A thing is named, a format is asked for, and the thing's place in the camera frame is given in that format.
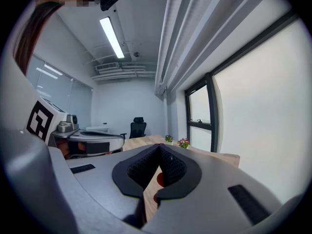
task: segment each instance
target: wooden desk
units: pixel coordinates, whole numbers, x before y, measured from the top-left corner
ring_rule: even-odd
[[[153,145],[153,144],[159,144],[159,143],[165,143],[165,138],[162,136],[146,136],[141,138],[132,138],[132,139],[126,139],[125,144],[123,145],[123,151],[128,151],[137,147],[145,146],[145,145]],[[222,159],[236,167],[239,165],[239,156],[233,155],[233,154],[218,154],[218,153],[211,153],[207,151],[200,150],[198,148],[189,146],[189,150],[193,152],[202,153],[204,155],[210,155],[217,157],[219,159]],[[157,211],[157,204],[154,201],[154,195],[157,193],[158,190],[162,189],[158,182],[157,182],[157,176],[161,173],[160,167],[158,167],[156,173],[154,174],[151,182],[147,186],[147,188],[144,191],[144,203],[145,203],[145,211],[146,211],[146,218],[147,221],[149,221],[155,212]]]

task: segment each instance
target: black slot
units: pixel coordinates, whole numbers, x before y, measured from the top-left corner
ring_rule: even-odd
[[[228,190],[253,225],[270,215],[242,185],[229,187]]]
[[[88,165],[73,167],[70,170],[72,171],[73,174],[77,174],[77,173],[82,173],[82,172],[91,170],[93,168],[95,168],[94,165],[88,164]]]

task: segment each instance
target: potted plant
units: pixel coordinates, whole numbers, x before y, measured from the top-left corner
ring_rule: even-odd
[[[189,140],[186,138],[180,139],[177,143],[179,144],[179,147],[186,148],[186,149],[188,149],[188,146],[190,145]]]
[[[165,141],[167,142],[168,145],[173,145],[174,144],[173,138],[172,138],[171,135],[166,135]]]

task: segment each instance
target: hair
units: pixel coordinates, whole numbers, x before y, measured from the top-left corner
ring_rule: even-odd
[[[62,6],[63,4],[58,2],[42,3],[35,8],[28,20],[14,56],[17,65],[24,75],[26,75],[30,58],[45,23]]]

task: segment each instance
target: black office chair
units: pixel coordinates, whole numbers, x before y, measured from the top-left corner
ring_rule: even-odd
[[[139,138],[144,137],[144,131],[146,128],[146,122],[144,122],[143,117],[136,117],[134,118],[133,122],[131,123],[131,132],[129,138]]]

